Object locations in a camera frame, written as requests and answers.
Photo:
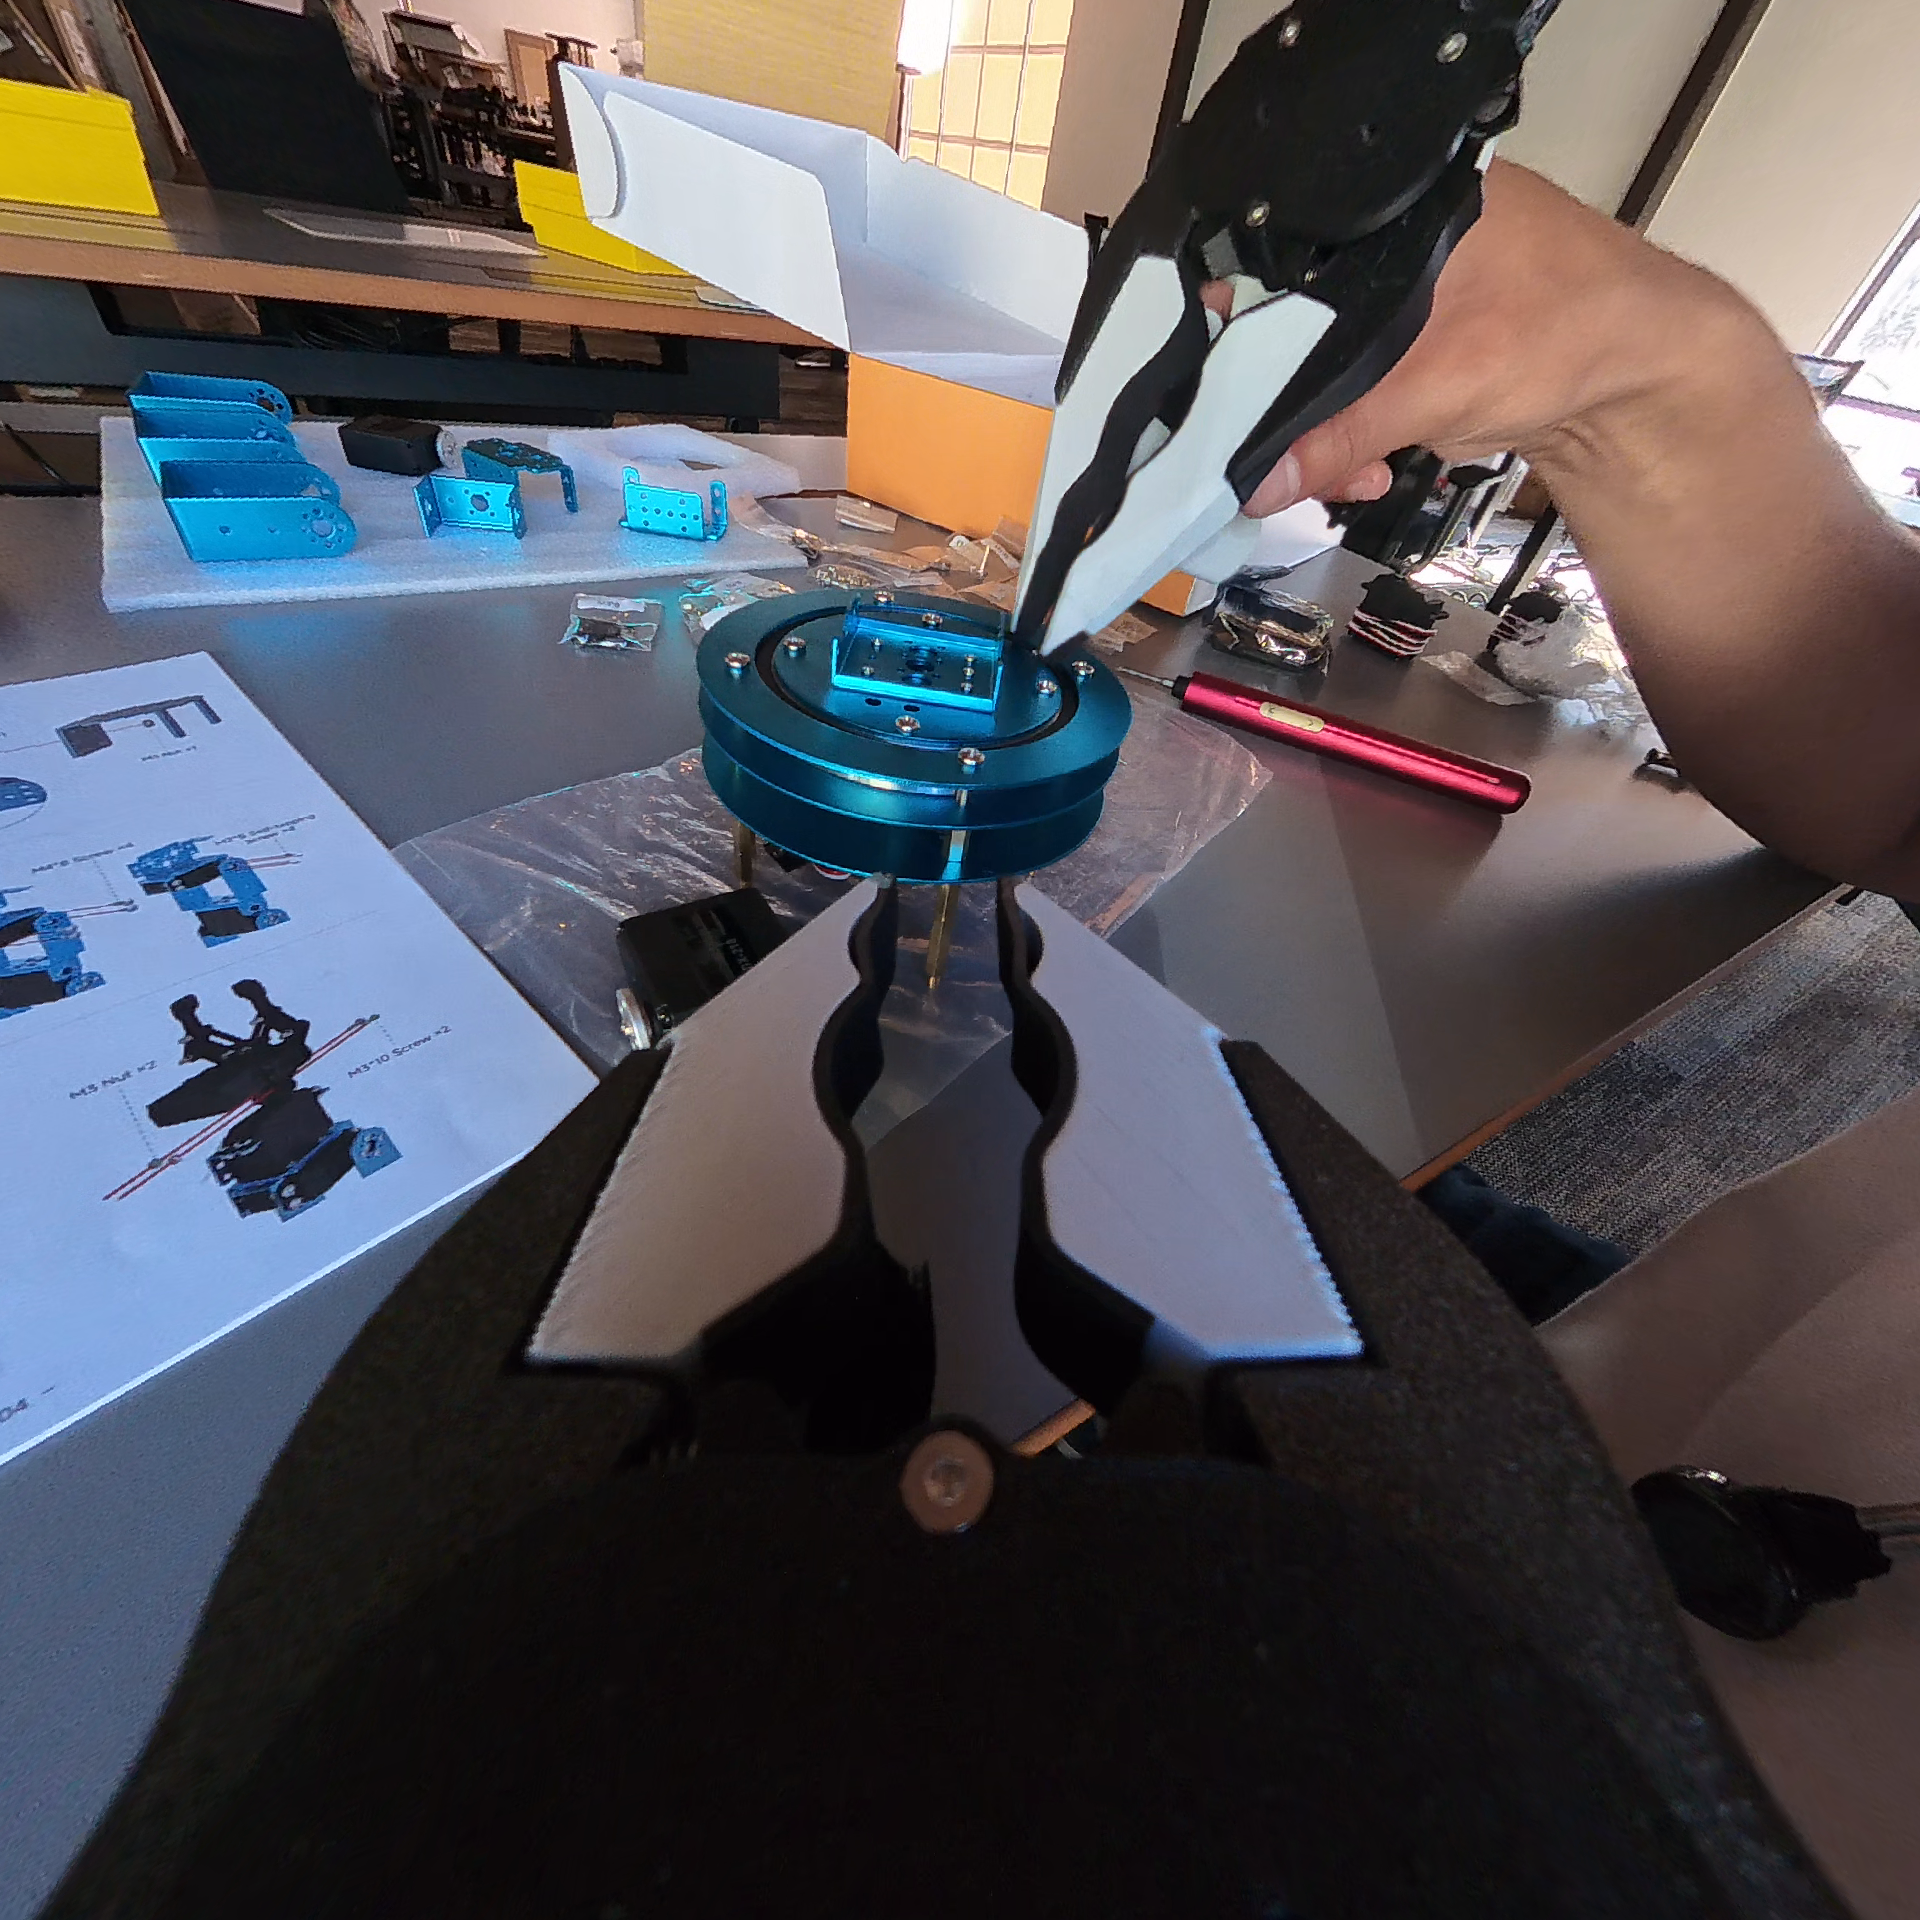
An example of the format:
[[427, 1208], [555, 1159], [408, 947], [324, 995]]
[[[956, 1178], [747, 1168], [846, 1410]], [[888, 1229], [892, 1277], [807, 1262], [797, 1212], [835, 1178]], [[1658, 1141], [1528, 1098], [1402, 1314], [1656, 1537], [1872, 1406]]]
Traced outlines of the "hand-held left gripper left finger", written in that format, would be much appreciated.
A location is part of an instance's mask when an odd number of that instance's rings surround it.
[[693, 1371], [888, 1296], [853, 1117], [882, 1074], [888, 886], [860, 881], [698, 1008], [574, 1238], [525, 1357]]

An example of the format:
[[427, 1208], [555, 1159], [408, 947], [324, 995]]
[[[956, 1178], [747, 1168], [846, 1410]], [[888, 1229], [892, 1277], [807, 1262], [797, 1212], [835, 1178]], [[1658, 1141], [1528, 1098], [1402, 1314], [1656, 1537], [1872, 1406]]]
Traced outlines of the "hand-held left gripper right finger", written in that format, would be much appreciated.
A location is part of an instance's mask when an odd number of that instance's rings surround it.
[[1015, 1309], [1050, 1371], [1354, 1357], [1363, 1340], [1222, 1032], [1030, 886], [999, 886], [1022, 1159]]

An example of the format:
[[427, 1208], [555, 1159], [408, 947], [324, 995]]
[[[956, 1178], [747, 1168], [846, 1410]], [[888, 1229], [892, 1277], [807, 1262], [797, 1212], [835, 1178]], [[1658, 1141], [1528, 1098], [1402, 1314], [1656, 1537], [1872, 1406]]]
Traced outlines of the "black servo with round horn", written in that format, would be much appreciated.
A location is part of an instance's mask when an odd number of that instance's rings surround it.
[[785, 927], [754, 886], [628, 916], [616, 923], [628, 978], [615, 994], [622, 1032], [637, 1052], [666, 1046], [674, 1027], [779, 940]]

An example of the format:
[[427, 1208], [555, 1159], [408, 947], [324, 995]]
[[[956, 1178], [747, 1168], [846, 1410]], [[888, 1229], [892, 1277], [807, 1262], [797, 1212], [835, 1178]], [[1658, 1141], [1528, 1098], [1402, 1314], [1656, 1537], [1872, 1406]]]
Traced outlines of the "red screwdriver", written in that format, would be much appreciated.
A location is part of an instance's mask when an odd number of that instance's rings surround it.
[[1449, 793], [1452, 801], [1491, 814], [1514, 814], [1533, 795], [1533, 780], [1503, 763], [1452, 754], [1447, 746], [1311, 707], [1233, 679], [1188, 671], [1163, 684], [1186, 711], [1206, 716], [1217, 726], [1254, 731], [1302, 754], [1365, 768], [1430, 793]]

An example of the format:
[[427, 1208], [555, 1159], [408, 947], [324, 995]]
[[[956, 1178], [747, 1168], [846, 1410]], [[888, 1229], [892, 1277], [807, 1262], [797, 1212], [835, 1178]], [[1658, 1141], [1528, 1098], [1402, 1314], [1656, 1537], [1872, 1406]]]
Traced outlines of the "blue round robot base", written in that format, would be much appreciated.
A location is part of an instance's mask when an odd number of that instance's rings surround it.
[[1102, 815], [1134, 721], [1118, 671], [905, 589], [766, 598], [698, 649], [706, 769], [733, 815], [813, 864], [955, 891], [1059, 861]]

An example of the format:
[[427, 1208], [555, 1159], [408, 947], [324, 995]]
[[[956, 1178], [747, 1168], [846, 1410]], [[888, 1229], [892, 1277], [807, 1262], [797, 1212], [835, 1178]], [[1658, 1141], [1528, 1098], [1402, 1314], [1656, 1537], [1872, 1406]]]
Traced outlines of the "dark grey desk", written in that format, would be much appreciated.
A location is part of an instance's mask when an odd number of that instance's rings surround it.
[[[266, 610], [100, 604], [100, 510], [2, 498], [2, 679], [205, 649], [389, 842], [697, 745], [689, 635], [578, 658], [561, 589]], [[1269, 782], [1118, 927], [1387, 1168], [1427, 1171], [1792, 923], [1826, 881], [1639, 746], [1340, 655], [1319, 706], [1533, 774], [1491, 821], [1269, 742]], [[420, 1249], [377, 1249], [2, 1465], [2, 1918], [138, 1755], [230, 1537], [327, 1367]]]

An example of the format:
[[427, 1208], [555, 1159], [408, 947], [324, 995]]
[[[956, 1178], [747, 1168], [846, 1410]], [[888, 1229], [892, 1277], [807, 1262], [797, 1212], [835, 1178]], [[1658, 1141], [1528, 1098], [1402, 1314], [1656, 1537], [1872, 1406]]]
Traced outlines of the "person's right hand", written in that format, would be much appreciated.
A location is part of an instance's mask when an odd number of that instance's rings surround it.
[[1243, 502], [1376, 498], [1386, 457], [1517, 452], [1558, 465], [1651, 419], [1758, 419], [1813, 392], [1769, 323], [1722, 277], [1648, 245], [1544, 175], [1491, 160], [1483, 212], [1402, 359], [1301, 433]]

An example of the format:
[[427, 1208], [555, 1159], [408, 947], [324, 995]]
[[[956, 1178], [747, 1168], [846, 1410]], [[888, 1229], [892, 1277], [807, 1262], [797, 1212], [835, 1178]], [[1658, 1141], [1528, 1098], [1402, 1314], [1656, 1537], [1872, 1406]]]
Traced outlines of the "dark foil bag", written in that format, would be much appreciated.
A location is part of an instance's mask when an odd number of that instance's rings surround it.
[[1277, 580], [1232, 580], [1212, 607], [1206, 641], [1224, 655], [1316, 671], [1331, 653], [1331, 613]]

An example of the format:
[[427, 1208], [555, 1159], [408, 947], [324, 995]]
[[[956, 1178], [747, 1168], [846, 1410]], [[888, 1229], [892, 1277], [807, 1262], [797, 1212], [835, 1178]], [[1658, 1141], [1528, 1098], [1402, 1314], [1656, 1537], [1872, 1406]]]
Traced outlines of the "large clear plastic bag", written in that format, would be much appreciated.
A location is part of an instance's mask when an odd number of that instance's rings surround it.
[[[1107, 937], [1269, 782], [1238, 742], [1138, 703], [1092, 838], [1040, 887]], [[418, 837], [400, 859], [492, 958], [523, 995], [600, 1071], [628, 1055], [615, 994], [616, 923], [738, 881], [733, 815], [698, 752], [588, 780]], [[900, 891], [900, 944], [882, 1008], [888, 1074], [860, 1126], [877, 1141], [1010, 1032], [999, 988], [995, 893], [964, 887], [945, 978], [924, 985], [931, 891]]]

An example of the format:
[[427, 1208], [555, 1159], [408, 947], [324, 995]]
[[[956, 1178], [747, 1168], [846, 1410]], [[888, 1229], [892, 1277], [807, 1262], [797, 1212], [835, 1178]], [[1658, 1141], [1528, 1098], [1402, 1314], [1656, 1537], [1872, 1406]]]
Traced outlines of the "crumpled clear plastic wrap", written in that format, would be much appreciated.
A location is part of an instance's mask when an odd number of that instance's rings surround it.
[[1539, 703], [1571, 703], [1602, 727], [1647, 726], [1647, 703], [1608, 621], [1571, 604], [1534, 646], [1503, 646], [1496, 675]]

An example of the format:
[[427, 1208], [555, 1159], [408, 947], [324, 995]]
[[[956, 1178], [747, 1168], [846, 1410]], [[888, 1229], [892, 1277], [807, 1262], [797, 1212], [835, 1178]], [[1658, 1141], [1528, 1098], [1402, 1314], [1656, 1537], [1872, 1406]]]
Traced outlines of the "group of small screw bags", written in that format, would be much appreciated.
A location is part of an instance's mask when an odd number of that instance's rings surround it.
[[671, 613], [679, 613], [689, 635], [702, 635], [733, 610], [807, 589], [964, 595], [999, 610], [1010, 610], [1015, 602], [1022, 556], [1010, 533], [987, 539], [950, 535], [918, 548], [877, 548], [871, 543], [828, 539], [786, 526], [775, 517], [761, 517], [752, 530], [792, 545], [807, 561], [804, 573], [706, 573], [686, 580], [679, 595], [662, 602], [574, 595], [561, 642], [588, 653], [644, 653], [652, 649]]

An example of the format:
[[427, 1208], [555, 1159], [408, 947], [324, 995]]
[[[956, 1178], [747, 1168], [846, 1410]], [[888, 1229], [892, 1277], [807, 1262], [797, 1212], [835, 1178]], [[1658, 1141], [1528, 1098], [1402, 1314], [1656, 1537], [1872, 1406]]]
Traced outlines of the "yellow box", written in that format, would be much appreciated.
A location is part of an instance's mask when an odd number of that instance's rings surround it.
[[686, 287], [697, 280], [666, 257], [597, 228], [588, 218], [582, 179], [572, 170], [515, 160], [515, 204], [545, 251], [588, 257], [623, 273], [666, 277]]
[[0, 83], [2, 202], [160, 214], [127, 99]]

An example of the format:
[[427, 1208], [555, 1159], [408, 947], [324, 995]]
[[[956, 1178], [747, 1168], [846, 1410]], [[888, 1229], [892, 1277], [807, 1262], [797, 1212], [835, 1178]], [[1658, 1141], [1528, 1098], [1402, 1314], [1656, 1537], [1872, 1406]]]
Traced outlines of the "white foam sheet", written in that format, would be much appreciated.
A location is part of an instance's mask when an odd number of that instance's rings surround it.
[[[298, 422], [303, 457], [343, 490], [355, 545], [339, 557], [193, 561], [160, 502], [132, 413], [100, 419], [100, 595], [110, 610], [176, 610], [320, 598], [427, 595], [511, 583], [594, 583], [697, 572], [766, 572], [799, 564], [792, 545], [738, 521], [717, 543], [658, 539], [622, 530], [622, 492], [582, 481], [572, 517], [551, 481], [523, 483], [525, 535], [426, 535], [405, 477], [349, 467], [334, 422]], [[843, 441], [772, 441], [747, 452], [797, 470], [799, 490], [846, 477]]]

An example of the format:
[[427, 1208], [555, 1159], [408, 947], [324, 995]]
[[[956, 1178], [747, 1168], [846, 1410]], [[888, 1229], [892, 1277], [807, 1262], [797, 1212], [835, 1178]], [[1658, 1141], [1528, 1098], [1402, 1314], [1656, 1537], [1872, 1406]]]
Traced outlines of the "small blue angle bracket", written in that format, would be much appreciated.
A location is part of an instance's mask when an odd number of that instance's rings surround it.
[[426, 472], [414, 487], [426, 535], [443, 530], [525, 535], [518, 481]]

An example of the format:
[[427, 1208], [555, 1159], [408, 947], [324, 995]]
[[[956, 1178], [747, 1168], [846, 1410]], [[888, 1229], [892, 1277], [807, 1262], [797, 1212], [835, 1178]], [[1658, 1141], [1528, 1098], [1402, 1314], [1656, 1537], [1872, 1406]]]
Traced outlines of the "large blue U bracket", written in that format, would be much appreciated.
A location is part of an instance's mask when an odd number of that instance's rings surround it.
[[132, 410], [138, 419], [160, 413], [230, 425], [262, 425], [269, 419], [289, 425], [294, 419], [289, 396], [266, 379], [170, 373], [144, 373], [132, 385]]
[[193, 561], [335, 557], [355, 545], [335, 481], [308, 460], [162, 460], [158, 481]]
[[302, 445], [289, 422], [250, 403], [187, 403], [134, 396], [134, 433], [154, 472], [162, 465], [243, 465], [294, 460], [303, 465]]

